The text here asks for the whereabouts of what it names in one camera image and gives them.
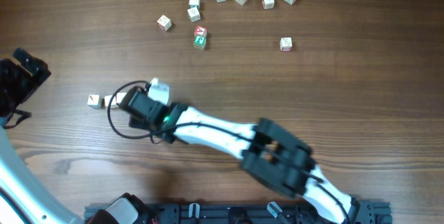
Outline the wooden block red underside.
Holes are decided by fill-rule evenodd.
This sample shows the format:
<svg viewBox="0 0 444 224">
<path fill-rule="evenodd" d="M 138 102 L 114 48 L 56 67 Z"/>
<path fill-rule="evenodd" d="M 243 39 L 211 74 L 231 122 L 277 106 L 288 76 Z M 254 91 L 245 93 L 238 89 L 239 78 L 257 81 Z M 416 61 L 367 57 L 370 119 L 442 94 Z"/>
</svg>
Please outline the wooden block red underside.
<svg viewBox="0 0 444 224">
<path fill-rule="evenodd" d="M 168 31 L 172 27 L 172 21 L 165 15 L 157 20 L 157 24 L 164 31 Z"/>
</svg>

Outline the wooden block hammer picture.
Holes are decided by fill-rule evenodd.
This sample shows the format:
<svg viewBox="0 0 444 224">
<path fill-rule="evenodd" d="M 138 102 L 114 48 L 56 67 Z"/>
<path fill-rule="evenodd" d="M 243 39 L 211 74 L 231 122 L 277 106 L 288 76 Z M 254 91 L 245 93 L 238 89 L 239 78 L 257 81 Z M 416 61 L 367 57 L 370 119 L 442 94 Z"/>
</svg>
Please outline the wooden block hammer picture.
<svg viewBox="0 0 444 224">
<path fill-rule="evenodd" d="M 103 99 L 98 94 L 88 96 L 87 105 L 92 108 L 102 108 Z"/>
</svg>

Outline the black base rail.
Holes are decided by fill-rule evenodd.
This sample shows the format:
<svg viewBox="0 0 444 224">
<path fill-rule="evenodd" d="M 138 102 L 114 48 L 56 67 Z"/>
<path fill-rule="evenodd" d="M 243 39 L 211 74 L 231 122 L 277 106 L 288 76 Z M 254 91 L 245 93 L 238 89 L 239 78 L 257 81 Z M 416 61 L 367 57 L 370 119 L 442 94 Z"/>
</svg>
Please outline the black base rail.
<svg viewBox="0 0 444 224">
<path fill-rule="evenodd" d="M 389 203 L 361 201 L 359 211 L 350 219 L 356 224 L 393 224 Z M 308 203 L 279 204 L 279 214 L 273 214 L 267 204 L 261 205 L 200 205 L 192 203 L 147 204 L 147 214 L 136 223 L 159 224 L 235 224 L 235 223 L 329 223 Z"/>
</svg>

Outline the green letter wooden block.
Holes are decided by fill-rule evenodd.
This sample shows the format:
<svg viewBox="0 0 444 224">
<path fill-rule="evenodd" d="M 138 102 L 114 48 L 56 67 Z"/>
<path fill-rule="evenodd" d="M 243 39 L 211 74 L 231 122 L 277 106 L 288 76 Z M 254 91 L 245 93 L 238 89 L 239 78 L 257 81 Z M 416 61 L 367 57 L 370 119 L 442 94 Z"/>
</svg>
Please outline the green letter wooden block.
<svg viewBox="0 0 444 224">
<path fill-rule="evenodd" d="M 206 37 L 203 37 L 203 36 L 200 36 L 200 35 L 196 35 L 194 37 L 194 47 L 196 49 L 203 50 L 205 48 L 205 46 L 206 46 L 206 41 L 207 41 Z"/>
</svg>

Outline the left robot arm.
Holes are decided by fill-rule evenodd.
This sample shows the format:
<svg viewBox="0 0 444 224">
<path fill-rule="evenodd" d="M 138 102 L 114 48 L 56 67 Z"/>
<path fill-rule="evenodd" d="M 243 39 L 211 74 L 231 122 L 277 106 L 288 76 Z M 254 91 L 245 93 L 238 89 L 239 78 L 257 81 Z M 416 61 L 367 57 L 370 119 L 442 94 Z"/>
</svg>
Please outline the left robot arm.
<svg viewBox="0 0 444 224">
<path fill-rule="evenodd" d="M 23 48 L 1 61 L 1 209 L 11 209 L 11 216 L 1 212 L 2 223 L 154 223 L 156 215 L 139 198 L 125 193 L 109 207 L 83 220 L 62 205 L 28 169 L 7 136 L 7 129 L 17 127 L 32 116 L 18 110 L 51 75 L 48 64 Z"/>
</svg>

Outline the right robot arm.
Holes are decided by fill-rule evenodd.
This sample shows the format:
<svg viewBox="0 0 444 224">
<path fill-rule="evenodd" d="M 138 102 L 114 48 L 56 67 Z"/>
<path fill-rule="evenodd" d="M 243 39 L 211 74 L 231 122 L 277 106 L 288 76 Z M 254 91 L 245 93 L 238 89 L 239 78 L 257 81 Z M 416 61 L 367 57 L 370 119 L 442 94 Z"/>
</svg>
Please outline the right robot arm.
<svg viewBox="0 0 444 224">
<path fill-rule="evenodd" d="M 167 89 L 134 86 L 118 95 L 117 105 L 130 115 L 130 127 L 149 138 L 207 146 L 239 160 L 256 181 L 288 198 L 301 196 L 318 215 L 333 223 L 353 223 L 359 203 L 339 191 L 312 158 L 312 149 L 269 119 L 256 124 L 233 123 L 196 108 L 169 103 Z"/>
</svg>

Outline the wooden block red base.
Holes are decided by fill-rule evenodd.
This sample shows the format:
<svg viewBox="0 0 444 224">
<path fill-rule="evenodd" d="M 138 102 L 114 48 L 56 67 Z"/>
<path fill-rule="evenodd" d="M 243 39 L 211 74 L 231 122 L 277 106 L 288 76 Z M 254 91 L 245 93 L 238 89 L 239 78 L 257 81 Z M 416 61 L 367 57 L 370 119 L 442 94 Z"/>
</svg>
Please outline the wooden block red base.
<svg viewBox="0 0 444 224">
<path fill-rule="evenodd" d="M 293 48 L 292 39 L 290 37 L 282 37 L 280 39 L 280 50 L 291 51 Z"/>
</svg>

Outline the wooden block blue edge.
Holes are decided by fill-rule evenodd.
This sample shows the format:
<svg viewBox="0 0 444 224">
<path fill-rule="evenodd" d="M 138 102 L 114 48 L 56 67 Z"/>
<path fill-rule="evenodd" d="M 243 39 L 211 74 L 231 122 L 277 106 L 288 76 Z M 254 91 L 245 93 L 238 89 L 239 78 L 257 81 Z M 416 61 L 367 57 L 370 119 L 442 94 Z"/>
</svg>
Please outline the wooden block blue edge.
<svg viewBox="0 0 444 224">
<path fill-rule="evenodd" d="M 200 0 L 189 0 L 189 7 L 190 8 L 197 8 L 200 9 Z"/>
</svg>

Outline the plain wooden block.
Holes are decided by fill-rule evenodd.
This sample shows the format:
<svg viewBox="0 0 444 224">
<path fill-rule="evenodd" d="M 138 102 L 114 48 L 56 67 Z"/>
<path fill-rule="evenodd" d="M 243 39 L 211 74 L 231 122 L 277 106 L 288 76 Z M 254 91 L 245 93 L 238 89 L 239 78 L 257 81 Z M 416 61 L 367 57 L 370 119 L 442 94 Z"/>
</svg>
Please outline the plain wooden block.
<svg viewBox="0 0 444 224">
<path fill-rule="evenodd" d="M 113 109 L 113 108 L 118 107 L 117 96 L 108 95 L 108 96 L 105 96 L 103 100 L 104 100 L 104 106 L 106 108 Z"/>
<path fill-rule="evenodd" d="M 191 22 L 200 20 L 200 12 L 197 7 L 189 8 L 187 13 Z"/>
<path fill-rule="evenodd" d="M 125 92 L 119 92 L 116 94 L 115 99 L 116 99 L 116 104 L 120 104 L 122 102 L 122 100 L 124 99 L 124 97 L 126 96 Z"/>
</svg>

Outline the wooden block red side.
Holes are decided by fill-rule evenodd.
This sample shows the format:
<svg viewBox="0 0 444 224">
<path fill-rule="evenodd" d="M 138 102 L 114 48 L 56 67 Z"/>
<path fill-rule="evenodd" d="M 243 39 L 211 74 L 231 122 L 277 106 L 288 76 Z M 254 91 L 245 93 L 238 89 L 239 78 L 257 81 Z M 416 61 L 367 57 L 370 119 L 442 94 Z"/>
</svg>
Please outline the wooden block red side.
<svg viewBox="0 0 444 224">
<path fill-rule="evenodd" d="M 265 10 L 271 9 L 275 5 L 275 0 L 262 0 L 262 5 Z"/>
</svg>

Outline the red letter wooden block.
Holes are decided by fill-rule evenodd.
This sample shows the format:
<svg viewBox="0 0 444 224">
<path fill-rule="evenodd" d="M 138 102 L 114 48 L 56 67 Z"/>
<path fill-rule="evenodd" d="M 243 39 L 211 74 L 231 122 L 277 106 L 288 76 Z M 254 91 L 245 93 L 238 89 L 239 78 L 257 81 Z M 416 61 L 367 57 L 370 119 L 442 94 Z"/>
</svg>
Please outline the red letter wooden block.
<svg viewBox="0 0 444 224">
<path fill-rule="evenodd" d="M 207 28 L 204 26 L 197 26 L 194 31 L 194 36 L 206 37 L 207 36 Z"/>
</svg>

